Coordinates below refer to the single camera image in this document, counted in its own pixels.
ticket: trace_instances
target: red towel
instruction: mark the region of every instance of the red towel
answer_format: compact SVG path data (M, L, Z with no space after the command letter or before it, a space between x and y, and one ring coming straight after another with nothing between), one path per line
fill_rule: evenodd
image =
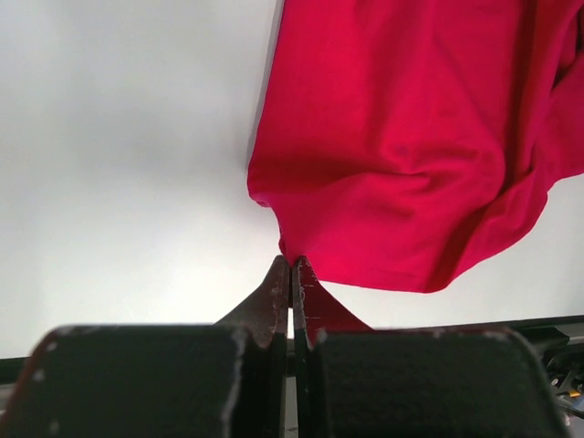
M432 292L525 235L584 172L583 3L287 0L248 188L288 261Z

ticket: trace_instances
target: floor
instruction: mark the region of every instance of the floor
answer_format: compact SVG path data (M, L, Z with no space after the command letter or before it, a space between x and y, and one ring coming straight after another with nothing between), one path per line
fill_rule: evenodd
M0 358L70 323L213 322L277 254L245 167L282 2L1 2ZM327 284L374 327L584 313L584 176L430 296Z

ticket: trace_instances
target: red cloth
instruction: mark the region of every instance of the red cloth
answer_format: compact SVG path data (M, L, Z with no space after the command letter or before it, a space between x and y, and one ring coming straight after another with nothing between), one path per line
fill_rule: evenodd
M287 0L248 188L288 261L431 292L525 235L584 172L582 4Z

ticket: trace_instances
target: red fabric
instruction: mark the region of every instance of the red fabric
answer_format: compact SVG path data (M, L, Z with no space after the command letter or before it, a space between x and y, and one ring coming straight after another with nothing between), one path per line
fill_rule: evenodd
M287 0L248 188L288 261L431 292L525 235L584 172L582 4Z

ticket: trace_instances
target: black object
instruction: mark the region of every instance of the black object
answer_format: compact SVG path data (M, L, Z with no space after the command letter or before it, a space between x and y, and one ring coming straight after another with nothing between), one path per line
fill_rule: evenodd
M290 269L280 256L214 326L49 333L20 373L0 437L281 437L292 374L300 437L568 436L541 363L558 375L573 365L549 352L577 336L516 323L537 357L512 326L371 330L306 258ZM571 376L562 384L578 382Z

